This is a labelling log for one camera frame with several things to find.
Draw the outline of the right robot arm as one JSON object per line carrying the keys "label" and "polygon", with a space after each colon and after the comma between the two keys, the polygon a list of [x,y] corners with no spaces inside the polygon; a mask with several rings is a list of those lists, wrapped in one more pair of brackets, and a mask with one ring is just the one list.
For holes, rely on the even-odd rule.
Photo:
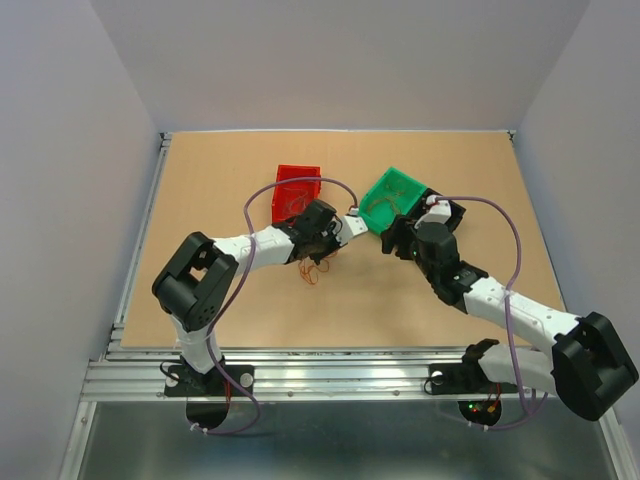
{"label": "right robot arm", "polygon": [[414,262],[444,304],[529,344],[471,344],[459,361],[436,367],[425,382],[427,393],[481,394],[511,384],[523,399],[551,394],[574,414],[596,421],[638,382],[639,372],[607,317],[562,312],[507,288],[461,260],[446,225],[399,216],[381,241],[383,253]]}

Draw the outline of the green plastic bin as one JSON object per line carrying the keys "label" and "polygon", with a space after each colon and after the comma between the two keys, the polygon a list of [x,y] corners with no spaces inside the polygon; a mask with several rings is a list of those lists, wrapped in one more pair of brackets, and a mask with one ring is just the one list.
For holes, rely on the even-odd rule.
{"label": "green plastic bin", "polygon": [[397,215],[406,215],[427,187],[402,171],[389,167],[360,201],[360,215],[368,230],[380,235]]}

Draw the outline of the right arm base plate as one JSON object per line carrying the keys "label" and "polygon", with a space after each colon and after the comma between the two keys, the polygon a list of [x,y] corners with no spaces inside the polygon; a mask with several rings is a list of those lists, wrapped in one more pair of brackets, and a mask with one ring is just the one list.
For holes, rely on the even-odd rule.
{"label": "right arm base plate", "polygon": [[423,390],[428,395],[481,395],[497,392],[479,366],[463,363],[423,364],[426,379]]}

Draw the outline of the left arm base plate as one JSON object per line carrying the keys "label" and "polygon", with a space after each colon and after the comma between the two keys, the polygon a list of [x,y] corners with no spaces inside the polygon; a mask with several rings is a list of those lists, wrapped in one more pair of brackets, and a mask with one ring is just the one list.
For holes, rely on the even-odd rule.
{"label": "left arm base plate", "polygon": [[[241,394],[216,368],[207,374],[200,374],[182,363],[161,364],[159,369],[165,377],[164,395],[169,398],[234,397]],[[253,366],[224,365],[224,370],[243,388],[253,392]]]}

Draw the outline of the black plastic bin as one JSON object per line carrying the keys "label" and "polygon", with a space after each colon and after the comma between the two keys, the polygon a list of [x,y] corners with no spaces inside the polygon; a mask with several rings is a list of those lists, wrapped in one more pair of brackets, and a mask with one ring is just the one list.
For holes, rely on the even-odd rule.
{"label": "black plastic bin", "polygon": [[424,212],[418,217],[416,225],[431,222],[445,225],[450,232],[454,232],[461,223],[466,209],[450,200],[437,200],[441,194],[433,189],[427,189],[423,194],[422,206]]}

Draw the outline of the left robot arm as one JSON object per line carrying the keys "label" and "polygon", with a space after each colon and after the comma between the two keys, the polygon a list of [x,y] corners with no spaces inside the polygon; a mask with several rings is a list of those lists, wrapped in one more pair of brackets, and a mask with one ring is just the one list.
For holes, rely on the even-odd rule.
{"label": "left robot arm", "polygon": [[367,232],[356,208],[339,217],[322,200],[302,213],[258,232],[228,238],[188,235],[154,280],[151,291],[171,317],[181,344],[180,359],[161,372],[168,397],[222,396],[233,387],[218,365],[214,324],[225,311],[234,279],[244,285],[248,274],[266,266],[310,259],[318,264]]}

